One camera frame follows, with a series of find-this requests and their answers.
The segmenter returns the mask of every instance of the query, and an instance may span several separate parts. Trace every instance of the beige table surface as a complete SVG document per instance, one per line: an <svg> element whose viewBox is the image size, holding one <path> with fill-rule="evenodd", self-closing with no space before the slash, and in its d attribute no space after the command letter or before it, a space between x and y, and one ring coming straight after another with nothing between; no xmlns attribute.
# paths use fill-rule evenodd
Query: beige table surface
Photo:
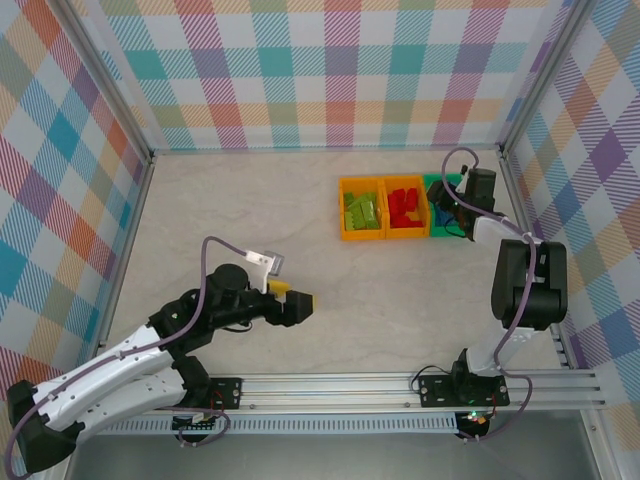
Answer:
<svg viewBox="0 0 640 480"><path fill-rule="evenodd" d="M468 240L342 242L341 176L439 171L445 152L350 151L160 156L109 336L113 345L164 303L198 286L206 235L286 257L282 280L318 299L294 328L256 322L216 332L196 352L210 373L336 373L449 368L490 322L496 258ZM496 210L513 218L495 152ZM450 162L458 171L470 157ZM246 264L209 248L209 271ZM559 368L551 338L525 346L512 368Z"/></svg>

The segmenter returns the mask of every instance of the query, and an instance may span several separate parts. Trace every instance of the colorful plaid backdrop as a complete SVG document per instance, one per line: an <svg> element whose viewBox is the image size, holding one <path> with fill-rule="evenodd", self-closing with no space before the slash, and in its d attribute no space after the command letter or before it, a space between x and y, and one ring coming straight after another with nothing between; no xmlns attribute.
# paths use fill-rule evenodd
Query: colorful plaid backdrop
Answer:
<svg viewBox="0 0 640 480"><path fill-rule="evenodd" d="M507 119L504 122L504 125L502 126L502 130L500 131L500 135L498 136L497 143L501 143L501 144L504 143L504 140L507 134L511 130L513 121L515 120L516 116L520 112L520 107L522 106L522 102L524 101L525 98L527 98L527 95L529 95L529 92L531 91L531 87L533 87L536 79L538 78L538 74L540 73L540 68L544 65L544 62L547 60L547 57L551 53L553 44L558 38L558 35L560 34L560 32L562 31L562 27L564 26L564 23L567 20L567 17L569 15L569 12L571 11L571 7L575 3L575 1L576 0L563 0L562 6L560 7L560 10L558 11L556 18L554 19L553 24L551 25L551 28L547 32L547 36L545 37L544 42L542 43L542 46L538 51L538 55L536 55L536 59L531 64L531 68L527 73L527 77L525 78L525 81L522 83L522 86L520 87L518 96L513 102L513 105L511 106L511 110L509 110L509 115L507 115Z"/></svg>
<svg viewBox="0 0 640 480"><path fill-rule="evenodd" d="M493 144L562 3L74 0L172 149Z"/></svg>
<svg viewBox="0 0 640 480"><path fill-rule="evenodd" d="M0 3L0 448L6 389L91 353L143 171L45 0Z"/></svg>
<svg viewBox="0 0 640 480"><path fill-rule="evenodd" d="M535 231L570 253L581 367L614 407L620 458L640 475L640 1L601 0L515 150Z"/></svg>

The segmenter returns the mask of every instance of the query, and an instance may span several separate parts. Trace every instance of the yellow object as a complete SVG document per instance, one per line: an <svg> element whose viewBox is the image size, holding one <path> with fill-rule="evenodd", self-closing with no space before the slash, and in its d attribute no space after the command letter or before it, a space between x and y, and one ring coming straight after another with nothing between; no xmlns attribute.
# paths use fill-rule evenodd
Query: yellow object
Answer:
<svg viewBox="0 0 640 480"><path fill-rule="evenodd" d="M344 194L353 193L358 198L365 193L375 192L375 212L380 228L377 230L347 230L344 214L347 206L344 204ZM385 221L389 223L389 207L387 196L381 177L343 177L340 179L340 234L342 240L380 240L385 238Z"/></svg>
<svg viewBox="0 0 640 480"><path fill-rule="evenodd" d="M269 291L275 293L276 297L284 296L289 290L291 290L291 285L287 282L269 279Z"/></svg>
<svg viewBox="0 0 640 480"><path fill-rule="evenodd" d="M407 212L411 220L420 220L422 227L391 228L389 202L387 196L394 190L418 189L418 208ZM377 192L376 215L380 230L347 231L344 223L346 206L344 194L353 193L357 198L367 192ZM427 200L427 190L422 175L387 175L382 177L342 177L340 179L340 234L342 240L379 240L384 238L423 238L431 231L431 209Z"/></svg>

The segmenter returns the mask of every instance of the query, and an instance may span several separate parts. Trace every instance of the yellow bin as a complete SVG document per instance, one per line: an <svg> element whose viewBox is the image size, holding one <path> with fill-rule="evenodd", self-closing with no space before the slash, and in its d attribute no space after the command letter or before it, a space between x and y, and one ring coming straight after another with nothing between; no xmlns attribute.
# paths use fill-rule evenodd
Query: yellow bin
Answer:
<svg viewBox="0 0 640 480"><path fill-rule="evenodd" d="M376 215L378 217L378 230L347 230L344 226L344 194L353 193L358 196L376 193ZM340 179L340 235L342 240L381 240L385 238L385 225L389 223L389 207L387 195L384 193L383 181L380 177L343 177Z"/></svg>
<svg viewBox="0 0 640 480"><path fill-rule="evenodd" d="M385 219L386 238L421 238L428 237L431 229L431 209L427 200L427 191L424 187L422 175L392 175L382 177L384 186L384 200L387 205L387 216ZM407 212L411 220L422 221L423 227L415 228L391 228L391 217L388 214L389 204L387 195L398 189L409 190L418 189L418 208L415 212Z"/></svg>

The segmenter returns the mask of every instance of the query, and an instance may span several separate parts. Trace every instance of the robotic arm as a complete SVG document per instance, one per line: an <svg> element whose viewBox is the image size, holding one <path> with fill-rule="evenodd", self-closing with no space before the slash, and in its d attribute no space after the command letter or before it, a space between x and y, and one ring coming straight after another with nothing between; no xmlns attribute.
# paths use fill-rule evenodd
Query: robotic arm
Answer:
<svg viewBox="0 0 640 480"><path fill-rule="evenodd" d="M220 265L205 277L204 288L167 303L90 362L37 386L23 380L9 388L9 420L29 473L52 467L76 444L128 417L166 406L209 406L209 375L187 354L209 344L215 330L261 318L291 327L313 313L311 295L269 288L267 277L279 273L282 257L240 253L260 270L260 288L251 287L243 268Z"/></svg>
<svg viewBox="0 0 640 480"><path fill-rule="evenodd" d="M478 158L473 151L460 147L450 152L442 166L443 180L446 163L456 150L470 152L476 159L475 165L471 169L463 167L463 180L458 186L434 182L427 198L457 220L467 239L482 244L497 256L491 308L498 321L480 341L462 351L447 378L420 377L421 403L508 405L504 381L508 374L501 364L566 315L566 249L561 243L545 242L523 232L506 216L494 212L496 173L477 168Z"/></svg>

